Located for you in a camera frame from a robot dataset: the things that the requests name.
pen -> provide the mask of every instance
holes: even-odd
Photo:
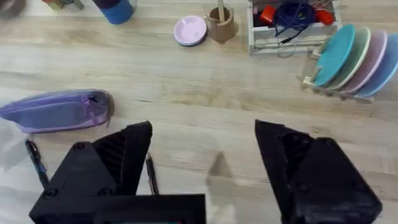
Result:
[[[45,189],[46,186],[50,183],[49,178],[47,177],[46,169],[41,162],[40,158],[40,152],[36,147],[36,144],[28,139],[25,141],[25,146],[26,149],[30,155],[30,159],[32,159],[33,165],[36,169],[37,175],[39,176],[40,182],[43,185],[43,188]]]
[[[147,153],[146,164],[147,164],[148,182],[149,182],[150,191],[152,192],[152,195],[159,195],[159,188],[157,186],[154,161],[152,160],[152,156],[149,154],[149,152]]]

purple pencil case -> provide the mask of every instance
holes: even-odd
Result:
[[[89,128],[110,119],[111,96],[104,90],[64,90],[31,96],[0,108],[0,117],[25,133]]]

teal plate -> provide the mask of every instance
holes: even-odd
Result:
[[[338,73],[344,65],[354,44],[355,28],[354,25],[345,25],[335,33],[322,52],[317,67],[321,67],[315,77],[314,85],[326,85]]]

wooden table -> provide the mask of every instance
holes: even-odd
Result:
[[[139,1],[121,26],[83,3],[84,11],[58,14],[29,1],[22,17],[1,23],[2,105],[71,88],[102,88],[116,100],[109,128],[33,136],[50,175],[74,142],[148,119],[162,194],[206,193],[208,223],[280,223],[254,136],[258,118],[335,138],[384,204],[376,223],[396,223],[398,77],[370,105],[302,92],[296,76],[306,55],[247,55],[245,0],[226,1],[235,10],[236,37],[197,47],[179,46],[174,24],[208,13],[216,1]],[[345,24],[398,31],[396,0],[343,4]],[[1,120],[0,137],[0,223],[30,223],[42,188],[23,144],[27,135]],[[139,194],[148,193],[144,172]]]

red object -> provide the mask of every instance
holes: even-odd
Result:
[[[274,20],[275,11],[276,8],[272,6],[266,6],[266,8],[262,11],[260,15],[260,20],[272,24],[272,21]]]
[[[332,25],[335,20],[330,12],[323,9],[317,10],[315,17],[326,26]]]

